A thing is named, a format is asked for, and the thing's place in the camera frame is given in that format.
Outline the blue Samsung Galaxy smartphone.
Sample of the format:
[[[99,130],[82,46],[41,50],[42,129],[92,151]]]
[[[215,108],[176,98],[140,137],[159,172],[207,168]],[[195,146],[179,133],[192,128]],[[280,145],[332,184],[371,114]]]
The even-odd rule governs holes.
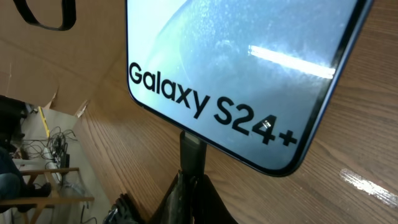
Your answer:
[[[258,172],[290,175],[371,7],[367,0],[127,0],[128,92]]]

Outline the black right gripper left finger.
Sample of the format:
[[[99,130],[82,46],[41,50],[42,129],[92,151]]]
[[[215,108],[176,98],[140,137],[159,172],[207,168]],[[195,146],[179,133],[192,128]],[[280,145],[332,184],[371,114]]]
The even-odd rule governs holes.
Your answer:
[[[157,210],[150,218],[153,224],[191,224],[192,198],[197,180],[180,170]]]

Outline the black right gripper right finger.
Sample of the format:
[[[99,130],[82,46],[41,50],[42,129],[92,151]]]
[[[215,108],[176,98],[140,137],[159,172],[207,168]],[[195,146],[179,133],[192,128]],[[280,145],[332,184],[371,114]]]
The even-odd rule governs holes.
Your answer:
[[[207,175],[195,187],[194,224],[238,224]]]

